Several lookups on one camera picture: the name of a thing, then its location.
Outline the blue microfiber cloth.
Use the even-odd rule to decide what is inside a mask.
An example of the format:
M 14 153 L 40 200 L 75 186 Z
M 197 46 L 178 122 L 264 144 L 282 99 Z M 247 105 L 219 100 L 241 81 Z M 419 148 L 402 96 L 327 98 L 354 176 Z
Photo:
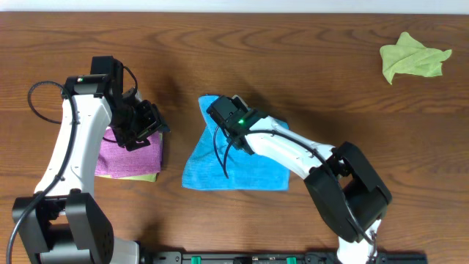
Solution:
M 290 171 L 272 159 L 257 154 L 249 155 L 231 147 L 226 171 L 221 162 L 228 142 L 207 113 L 217 95 L 199 97 L 205 129 L 186 162 L 182 173 L 182 187 L 197 191 L 286 191 Z

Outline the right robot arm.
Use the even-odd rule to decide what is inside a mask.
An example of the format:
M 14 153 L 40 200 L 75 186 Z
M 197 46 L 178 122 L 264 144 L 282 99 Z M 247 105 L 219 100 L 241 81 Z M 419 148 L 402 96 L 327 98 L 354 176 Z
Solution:
M 392 195 L 357 146 L 314 142 L 254 109 L 211 111 L 210 116 L 229 147 L 267 157 L 303 179 L 322 220 L 339 238 L 340 263 L 377 259 L 377 229 Z

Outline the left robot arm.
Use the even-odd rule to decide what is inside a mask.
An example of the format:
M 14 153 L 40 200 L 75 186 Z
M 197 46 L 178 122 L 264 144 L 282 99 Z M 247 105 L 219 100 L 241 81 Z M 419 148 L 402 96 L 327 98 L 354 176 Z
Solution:
M 51 160 L 30 197 L 12 208 L 15 226 L 7 244 L 20 238 L 31 263 L 151 263 L 139 243 L 114 235 L 94 198 L 100 145 L 111 129 L 119 147 L 149 146 L 149 137 L 169 127 L 155 104 L 122 90 L 110 73 L 71 76 L 61 85 L 62 121 Z

